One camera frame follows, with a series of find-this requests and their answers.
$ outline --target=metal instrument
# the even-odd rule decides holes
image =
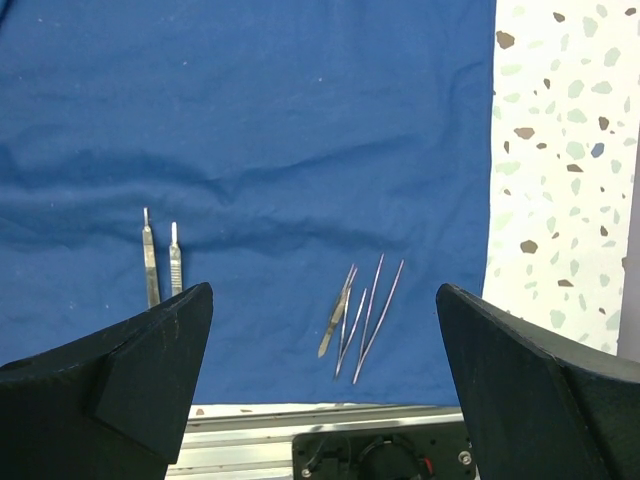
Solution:
[[[373,286],[371,287],[371,296],[369,297],[369,306],[367,307],[367,316],[364,319],[364,330],[362,332],[362,340],[360,341],[360,356],[358,358],[358,365],[360,359],[364,355],[364,344],[367,340],[367,330],[369,329],[369,319],[371,318],[371,309],[373,308],[373,297],[376,295],[376,288],[378,287],[378,278],[380,277],[380,270],[382,269],[382,262],[384,261],[384,253],[380,255],[378,261],[378,268],[376,269],[376,275],[373,278]]]
[[[362,364],[364,363],[365,359],[367,358],[367,355],[369,354],[369,350],[371,350],[371,345],[373,344],[373,341],[376,339],[376,336],[378,335],[378,331],[380,330],[380,327],[382,326],[382,322],[384,321],[384,317],[387,315],[387,311],[389,310],[389,305],[391,305],[391,299],[393,298],[393,294],[396,291],[396,286],[398,285],[398,280],[400,279],[400,273],[402,272],[402,267],[404,267],[404,260],[400,261],[400,266],[398,267],[398,271],[396,272],[396,277],[393,279],[393,285],[391,286],[391,290],[389,291],[389,295],[387,296],[387,301],[384,304],[384,308],[382,309],[382,313],[380,314],[380,318],[378,319],[378,323],[376,324],[376,328],[373,331],[373,335],[371,335],[371,339],[369,340],[369,343],[367,343],[367,347],[364,349],[364,352],[361,356],[361,358],[358,360],[358,366],[356,367],[356,373],[353,376],[353,384],[355,385],[355,383],[358,381],[358,377],[360,376],[360,371],[362,370]],[[364,339],[364,336],[366,334],[366,330],[362,333],[362,338]]]
[[[149,224],[149,209],[143,209],[144,227],[142,228],[142,247],[144,250],[144,269],[147,281],[147,299],[149,308],[160,303],[160,287],[158,286],[158,270],[156,253],[153,246],[153,233]]]
[[[178,245],[178,224],[171,224],[171,245],[169,246],[169,263],[171,267],[171,296],[182,292],[182,252]]]
[[[360,321],[360,316],[362,314],[362,307],[364,306],[364,301],[367,298],[367,289],[365,288],[362,292],[362,298],[360,299],[360,305],[358,306],[358,312],[356,313],[356,319],[353,321],[353,326],[351,327],[351,332],[349,333],[349,337],[347,337],[347,343],[342,347],[342,339],[340,341],[340,349],[338,350],[338,364],[336,365],[336,374],[335,378],[338,378],[340,375],[340,369],[342,368],[342,362],[344,361],[344,357],[347,354],[347,350],[349,349],[349,345],[351,345],[351,340],[353,340],[353,336],[356,333],[356,329],[358,328],[358,322]],[[343,330],[346,329],[347,324],[347,316],[345,314],[342,327]]]
[[[347,279],[344,282],[344,286],[342,287],[342,290],[340,290],[340,294],[338,295],[333,310],[331,311],[331,316],[329,317],[329,326],[327,327],[327,331],[324,334],[324,337],[322,337],[322,342],[320,343],[320,348],[318,349],[318,358],[327,353],[327,348],[329,347],[329,342],[331,341],[333,331],[336,329],[344,315],[345,307],[347,304],[348,291],[351,289],[351,284],[353,283],[353,279],[355,278],[357,271],[358,267],[356,267],[355,265],[351,265],[351,269],[349,270]]]

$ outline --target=terrazzo surface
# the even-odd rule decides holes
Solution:
[[[498,2],[484,298],[615,354],[640,2]]]

